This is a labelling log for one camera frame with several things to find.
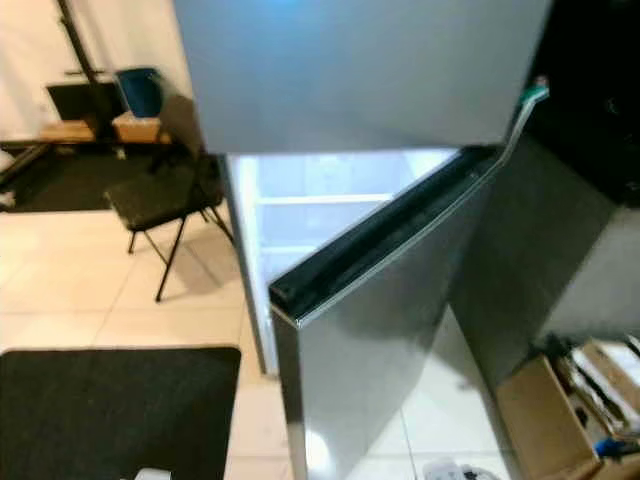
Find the white fridge shelf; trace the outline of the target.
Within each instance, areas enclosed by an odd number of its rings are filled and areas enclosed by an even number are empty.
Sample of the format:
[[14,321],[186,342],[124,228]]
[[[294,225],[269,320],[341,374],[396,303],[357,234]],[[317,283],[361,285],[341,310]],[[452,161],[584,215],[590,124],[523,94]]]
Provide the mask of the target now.
[[255,197],[256,205],[320,205],[320,204],[383,204],[392,200],[392,193],[378,195],[316,195],[316,196],[279,196]]

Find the low wooden bench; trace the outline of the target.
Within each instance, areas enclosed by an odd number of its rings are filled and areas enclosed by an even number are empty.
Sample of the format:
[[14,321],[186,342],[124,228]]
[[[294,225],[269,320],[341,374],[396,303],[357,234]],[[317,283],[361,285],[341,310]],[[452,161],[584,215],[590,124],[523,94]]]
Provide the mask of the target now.
[[[127,145],[165,145],[170,142],[168,133],[161,132],[157,118],[136,118],[123,113],[111,120],[115,131],[114,140]],[[38,134],[40,140],[60,143],[83,143],[99,141],[86,122],[60,122],[46,125]]]

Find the black metal stand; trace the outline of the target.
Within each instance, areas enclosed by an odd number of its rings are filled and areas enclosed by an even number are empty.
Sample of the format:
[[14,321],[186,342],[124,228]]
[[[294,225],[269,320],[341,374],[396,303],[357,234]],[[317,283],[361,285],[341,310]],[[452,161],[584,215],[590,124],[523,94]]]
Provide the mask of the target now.
[[55,0],[55,4],[58,5],[61,27],[63,27],[65,35],[67,35],[70,49],[72,49],[74,56],[76,56],[79,73],[82,74],[87,83],[99,84],[100,72],[93,67],[90,55],[88,55],[87,50],[84,49],[81,33],[79,33],[76,19],[74,19],[72,8],[70,8],[70,1]]

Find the blue bucket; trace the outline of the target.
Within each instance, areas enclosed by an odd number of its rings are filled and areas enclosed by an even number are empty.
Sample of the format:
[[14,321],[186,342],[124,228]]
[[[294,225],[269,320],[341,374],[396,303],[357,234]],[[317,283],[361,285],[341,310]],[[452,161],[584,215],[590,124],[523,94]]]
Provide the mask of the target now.
[[163,87],[154,67],[140,67],[115,72],[116,86],[134,118],[155,118],[163,110]]

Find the black folding chair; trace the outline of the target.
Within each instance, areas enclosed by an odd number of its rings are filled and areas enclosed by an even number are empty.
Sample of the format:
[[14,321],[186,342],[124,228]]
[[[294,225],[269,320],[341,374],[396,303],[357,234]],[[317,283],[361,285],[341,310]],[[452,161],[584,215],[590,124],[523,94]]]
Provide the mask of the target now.
[[[154,297],[159,303],[177,260],[189,215],[198,214],[218,225],[230,244],[236,244],[236,236],[218,211],[227,198],[218,165],[221,157],[206,150],[195,101],[182,93],[166,96],[157,122],[157,132],[170,138],[170,146],[155,157],[146,173],[106,188],[104,196],[131,233],[127,252],[133,252],[136,238],[142,236],[164,261],[164,273]],[[170,221],[177,221],[178,229],[172,247],[164,253],[150,232]]]

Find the black floor mat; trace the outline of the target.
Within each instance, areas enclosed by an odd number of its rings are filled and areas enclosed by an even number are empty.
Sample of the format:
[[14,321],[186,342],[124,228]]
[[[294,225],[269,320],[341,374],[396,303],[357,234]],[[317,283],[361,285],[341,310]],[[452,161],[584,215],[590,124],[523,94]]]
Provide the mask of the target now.
[[223,480],[236,347],[12,349],[0,357],[1,480]]
[[183,148],[170,145],[59,145],[4,173],[1,212],[77,212],[108,210],[106,189],[143,174],[175,172],[195,166]]

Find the silver fridge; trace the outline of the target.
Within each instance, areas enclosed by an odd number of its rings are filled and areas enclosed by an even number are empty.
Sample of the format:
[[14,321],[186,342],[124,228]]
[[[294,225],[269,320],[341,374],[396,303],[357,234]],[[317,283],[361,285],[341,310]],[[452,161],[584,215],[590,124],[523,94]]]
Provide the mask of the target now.
[[458,148],[503,142],[552,3],[174,0],[266,375],[271,280],[385,202],[253,198],[394,196]]

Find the green fridge door tab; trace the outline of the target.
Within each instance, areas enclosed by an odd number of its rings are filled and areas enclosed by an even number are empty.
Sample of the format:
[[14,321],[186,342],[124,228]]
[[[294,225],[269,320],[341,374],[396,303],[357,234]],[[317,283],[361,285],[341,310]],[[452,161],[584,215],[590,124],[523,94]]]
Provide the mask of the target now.
[[531,105],[536,105],[543,99],[547,99],[550,93],[549,81],[545,77],[538,77],[534,79],[534,82],[521,93],[520,106],[521,108],[529,108]]

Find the large cardboard box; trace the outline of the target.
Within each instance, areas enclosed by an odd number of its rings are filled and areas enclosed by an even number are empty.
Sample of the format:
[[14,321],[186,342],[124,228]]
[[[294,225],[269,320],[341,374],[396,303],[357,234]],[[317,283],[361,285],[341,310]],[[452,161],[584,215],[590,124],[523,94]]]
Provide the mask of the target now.
[[524,480],[621,480],[625,466],[604,461],[575,416],[547,357],[527,361],[495,390]]

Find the black flat board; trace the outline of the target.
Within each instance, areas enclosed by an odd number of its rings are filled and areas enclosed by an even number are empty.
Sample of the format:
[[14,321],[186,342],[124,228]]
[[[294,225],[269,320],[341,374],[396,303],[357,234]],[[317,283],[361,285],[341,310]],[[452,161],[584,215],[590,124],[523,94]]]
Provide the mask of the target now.
[[87,122],[99,113],[97,100],[104,97],[111,119],[123,114],[125,106],[114,82],[47,84],[45,87],[61,122]]

